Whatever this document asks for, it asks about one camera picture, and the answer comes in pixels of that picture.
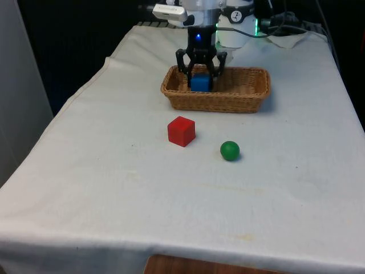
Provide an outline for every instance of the wooden floor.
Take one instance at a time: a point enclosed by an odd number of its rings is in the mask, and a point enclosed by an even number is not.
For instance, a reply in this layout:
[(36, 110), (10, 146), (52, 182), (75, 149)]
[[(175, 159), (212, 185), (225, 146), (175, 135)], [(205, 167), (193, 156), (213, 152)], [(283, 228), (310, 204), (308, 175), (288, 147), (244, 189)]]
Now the wooden floor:
[(144, 274), (283, 274), (233, 265), (155, 255), (148, 259)]

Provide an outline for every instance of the white wall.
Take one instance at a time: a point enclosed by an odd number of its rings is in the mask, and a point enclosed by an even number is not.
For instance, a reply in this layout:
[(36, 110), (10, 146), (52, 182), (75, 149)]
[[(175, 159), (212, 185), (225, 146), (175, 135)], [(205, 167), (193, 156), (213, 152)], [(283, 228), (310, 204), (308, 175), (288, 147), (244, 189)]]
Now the white wall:
[(52, 119), (16, 0), (0, 0), (0, 186)]

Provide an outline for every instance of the black background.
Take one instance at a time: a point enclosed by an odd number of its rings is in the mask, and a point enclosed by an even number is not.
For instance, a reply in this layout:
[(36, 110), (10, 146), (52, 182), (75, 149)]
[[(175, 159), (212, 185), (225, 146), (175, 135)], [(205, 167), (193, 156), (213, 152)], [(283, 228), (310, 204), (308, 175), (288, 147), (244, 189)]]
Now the black background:
[[(255, 0), (256, 14), (268, 13), (266, 0)], [(365, 1), (321, 0), (337, 49), (348, 93), (364, 125), (359, 83), (365, 76), (360, 52)], [(56, 114), (65, 101), (104, 64), (123, 36), (146, 14), (138, 5), (156, 0), (18, 0), (39, 70)], [(300, 19), (321, 22), (314, 0), (287, 0), (288, 10)], [(283, 11), (274, 0), (275, 12)]]

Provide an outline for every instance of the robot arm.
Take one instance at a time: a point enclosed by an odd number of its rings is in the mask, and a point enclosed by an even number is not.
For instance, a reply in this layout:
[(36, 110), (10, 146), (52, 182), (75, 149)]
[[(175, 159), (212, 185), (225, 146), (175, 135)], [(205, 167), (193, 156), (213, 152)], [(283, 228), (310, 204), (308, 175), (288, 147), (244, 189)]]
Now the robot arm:
[[(177, 65), (180, 72), (188, 77), (191, 86), (192, 71), (195, 64), (206, 65), (210, 81), (223, 73), (226, 52), (218, 53), (216, 49), (217, 23), (221, 10), (226, 7), (226, 0), (182, 0), (182, 6), (159, 5), (153, 9), (153, 14), (160, 19), (167, 19), (174, 25), (188, 28), (188, 47), (176, 52)], [(184, 64), (184, 55), (190, 58), (188, 66)], [(215, 68), (213, 58), (220, 61)]]

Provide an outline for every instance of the stain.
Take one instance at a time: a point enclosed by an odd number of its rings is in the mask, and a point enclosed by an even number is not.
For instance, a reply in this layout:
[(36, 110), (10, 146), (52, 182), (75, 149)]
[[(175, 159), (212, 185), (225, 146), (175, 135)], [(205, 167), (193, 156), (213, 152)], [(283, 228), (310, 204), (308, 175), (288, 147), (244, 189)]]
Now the stain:
[(253, 241), (255, 239), (255, 236), (253, 234), (243, 234), (236, 235), (235, 238), (242, 241)]
[(233, 186), (219, 186), (216, 184), (197, 184), (198, 186), (215, 188), (217, 190), (228, 190), (228, 191), (237, 191), (244, 192), (247, 194), (255, 194), (262, 195), (265, 190), (263, 188), (242, 188), (242, 187), (233, 187)]

